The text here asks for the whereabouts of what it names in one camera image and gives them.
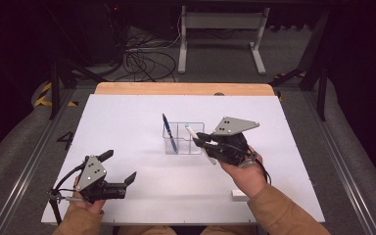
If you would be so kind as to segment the clear plastic organizer box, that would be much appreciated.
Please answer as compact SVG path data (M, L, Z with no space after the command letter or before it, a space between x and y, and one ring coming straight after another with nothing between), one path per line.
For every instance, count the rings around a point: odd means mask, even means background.
M167 155L201 155L202 150L197 147L185 128L185 124L191 125L195 132L203 132L205 125L202 122L170 122L170 130L176 143L178 153L175 154L170 144L169 137L163 127L164 152Z

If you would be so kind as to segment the person's left hand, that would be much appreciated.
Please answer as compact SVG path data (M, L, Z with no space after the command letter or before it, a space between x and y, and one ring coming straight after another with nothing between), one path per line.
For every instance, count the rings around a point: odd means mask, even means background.
M99 201L95 201L94 203L84 201L82 195L79 192L76 191L77 180L78 180L78 177L75 178L74 183L73 183L74 192L73 192L72 195L75 198L77 198L77 201L75 201L74 204L77 207L84 209L88 212L92 212L92 213L95 213L95 214L101 214L103 212L103 206L106 204L106 201L105 200L99 200Z

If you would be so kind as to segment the person's right hand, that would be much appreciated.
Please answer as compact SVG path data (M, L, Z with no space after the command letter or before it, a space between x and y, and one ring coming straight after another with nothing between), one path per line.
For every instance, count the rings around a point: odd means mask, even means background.
M267 184L262 166L262 156L257 154L256 160L244 167L237 167L224 162L219 163L221 168L228 173L235 185L248 197L252 198Z

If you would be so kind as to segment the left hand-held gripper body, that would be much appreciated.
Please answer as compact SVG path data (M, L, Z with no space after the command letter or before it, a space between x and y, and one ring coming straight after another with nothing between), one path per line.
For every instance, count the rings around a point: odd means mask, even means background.
M75 190L85 201L94 203L100 200L123 199L125 183L109 183L105 180L106 169L96 157L89 157L79 175Z

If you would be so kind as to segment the wooden table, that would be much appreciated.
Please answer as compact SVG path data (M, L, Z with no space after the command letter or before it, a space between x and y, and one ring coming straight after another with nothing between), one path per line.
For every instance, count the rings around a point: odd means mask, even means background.
M275 92L268 84L253 83L101 82L95 94L274 96Z

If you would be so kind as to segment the white board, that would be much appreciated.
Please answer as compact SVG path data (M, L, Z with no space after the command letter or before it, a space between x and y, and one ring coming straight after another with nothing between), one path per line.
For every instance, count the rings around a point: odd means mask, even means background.
M247 224L254 217L219 165L203 155L174 155L165 143L163 122L192 123L212 132L224 117L258 122L245 133L263 157L274 187L316 220L324 218L306 167L275 96L96 95L89 97L59 175L88 155L108 150L106 179L136 176L122 200L109 200L106 224Z

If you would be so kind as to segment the white pen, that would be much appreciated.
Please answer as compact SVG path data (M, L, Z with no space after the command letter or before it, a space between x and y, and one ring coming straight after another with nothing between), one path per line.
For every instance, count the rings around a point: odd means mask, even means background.
M197 142L196 142L197 140L201 140L201 139L198 137L197 133L193 130L193 128L191 127L190 124L186 123L186 124L185 124L185 128L186 128L186 130L189 132L189 134L191 135L191 137L192 137L192 139L193 139L193 141L194 141L195 143L197 143ZM199 148L202 150L202 152L204 153L205 157L210 161L210 163L211 163L212 165L216 165L216 160L213 159L213 158L211 158L211 157L208 155L206 149L205 149L204 147L202 147L201 144L200 144L200 145L197 145L197 147L199 147Z

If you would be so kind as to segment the white metal stand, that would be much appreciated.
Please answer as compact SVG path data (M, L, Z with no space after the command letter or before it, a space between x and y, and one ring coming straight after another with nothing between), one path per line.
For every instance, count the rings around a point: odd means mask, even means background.
M179 60L178 72L185 73L187 63L187 30L188 29L254 29L257 37L249 43L252 56L259 74L266 74L259 46L270 9L264 8L257 13L210 13L189 12L186 6L181 7L179 22Z

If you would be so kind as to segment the black metal stand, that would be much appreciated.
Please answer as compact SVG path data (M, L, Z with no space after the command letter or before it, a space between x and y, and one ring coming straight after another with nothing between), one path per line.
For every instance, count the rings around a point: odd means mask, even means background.
M67 89L74 89L77 85L74 75L72 74L73 71L78 71L97 82L106 82L105 78L80 66L76 62L68 59L55 61L50 67L52 102L50 119L54 119L61 109L60 83L63 83Z
M269 82L269 85L275 87L297 76L298 74L305 72L305 77L300 83L300 88L302 91L309 91L315 84L318 84L316 111L322 121L326 120L324 110L327 86L327 70L325 68L324 59L318 50L322 41L324 28L327 25L329 13L329 9L325 9L321 12L319 20L315 24L298 66L294 70L291 70L284 75L280 75L278 78L275 78L273 81Z

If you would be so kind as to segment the blue pen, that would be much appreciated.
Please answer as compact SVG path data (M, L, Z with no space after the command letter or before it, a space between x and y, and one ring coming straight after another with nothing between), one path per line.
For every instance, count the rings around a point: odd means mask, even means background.
M172 149L173 149L174 153L177 154L178 153L178 149L177 149L176 143L174 141L174 138L172 136L168 120L167 120L165 114L162 114L162 116L163 116L164 128L165 128L166 133L167 133L167 135L169 137L170 144L172 146Z

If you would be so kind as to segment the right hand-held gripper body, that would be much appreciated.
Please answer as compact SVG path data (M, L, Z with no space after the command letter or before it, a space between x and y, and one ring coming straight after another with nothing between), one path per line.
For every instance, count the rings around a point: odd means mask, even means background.
M224 117L205 140L207 156L238 167L252 164L258 153L251 149L243 132L257 127L256 121Z

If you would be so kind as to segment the aluminium floor rail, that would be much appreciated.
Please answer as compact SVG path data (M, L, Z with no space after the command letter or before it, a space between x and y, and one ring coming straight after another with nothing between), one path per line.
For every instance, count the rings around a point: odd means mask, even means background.
M343 184L346 194L351 202L353 210L360 222L365 235L376 235L376 223L372 218L370 210L360 193L359 187L354 181L352 174L333 138L333 135L325 121L323 121L316 108L316 102L310 92L303 93L304 99L316 125L320 129L323 140L326 142L327 150L334 168Z
M17 178L15 185L12 188L10 195L8 196L5 205L0 211L0 235L4 235L10 220L12 219L17 207L19 206L24 193L36 172L39 163L42 160L43 152L48 145L48 141L61 118L63 111L67 107L70 98L72 97L74 91L72 89L67 89L60 99L60 108L54 114L51 119L48 119L45 128L40 135L31 155L23 168L21 175Z

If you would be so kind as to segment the white eraser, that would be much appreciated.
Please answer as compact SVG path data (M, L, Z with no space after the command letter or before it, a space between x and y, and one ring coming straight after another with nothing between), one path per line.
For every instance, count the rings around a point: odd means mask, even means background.
M249 200L249 197L241 190L232 190L231 196L234 202L247 202Z

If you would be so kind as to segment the yellow black hazard tape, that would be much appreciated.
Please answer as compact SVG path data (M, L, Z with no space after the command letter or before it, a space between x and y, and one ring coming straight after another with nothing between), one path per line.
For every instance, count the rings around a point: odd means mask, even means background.
M47 81L43 85L39 95L37 96L34 102L35 107L38 107L38 106L51 107L52 106L52 102L47 99L47 96L49 95L51 88L52 88L52 83L50 81Z

